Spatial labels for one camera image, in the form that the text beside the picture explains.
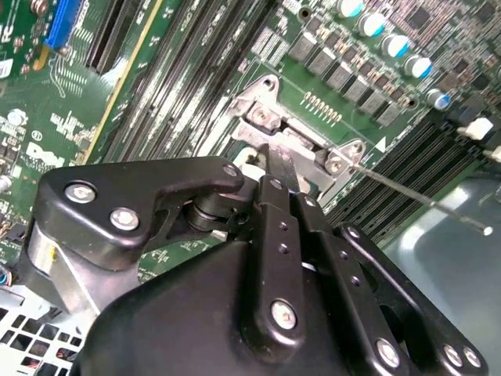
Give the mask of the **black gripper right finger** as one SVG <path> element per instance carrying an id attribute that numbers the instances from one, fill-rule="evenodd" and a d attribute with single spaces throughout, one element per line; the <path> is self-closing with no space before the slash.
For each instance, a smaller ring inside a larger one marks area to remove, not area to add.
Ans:
<path id="1" fill-rule="evenodd" d="M 356 226 L 331 226 L 279 153 L 306 274 L 308 337 L 284 375 L 486 375 L 474 345 Z"/>

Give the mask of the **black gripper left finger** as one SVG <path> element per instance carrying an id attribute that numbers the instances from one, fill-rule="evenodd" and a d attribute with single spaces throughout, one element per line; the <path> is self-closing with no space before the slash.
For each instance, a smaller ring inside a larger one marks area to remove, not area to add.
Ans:
<path id="1" fill-rule="evenodd" d="M 32 219 L 32 264 L 45 279 L 36 294 L 88 335 L 129 291 L 218 245 L 244 242 L 258 255 L 244 339 L 261 360 L 289 360 L 306 327 L 300 229 L 279 175 L 280 152 L 261 148 L 259 179 L 216 156 L 46 173 Z"/>

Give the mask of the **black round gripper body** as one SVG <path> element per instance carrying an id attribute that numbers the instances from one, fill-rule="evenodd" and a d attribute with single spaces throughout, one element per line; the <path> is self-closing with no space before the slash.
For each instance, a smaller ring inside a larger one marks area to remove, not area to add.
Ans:
<path id="1" fill-rule="evenodd" d="M 371 375 L 349 331 L 324 302 L 319 278 L 301 269 L 306 338 L 287 361 L 267 363 L 240 323 L 254 293 L 253 245 L 221 244 L 129 291 L 96 319 L 75 375 Z"/>

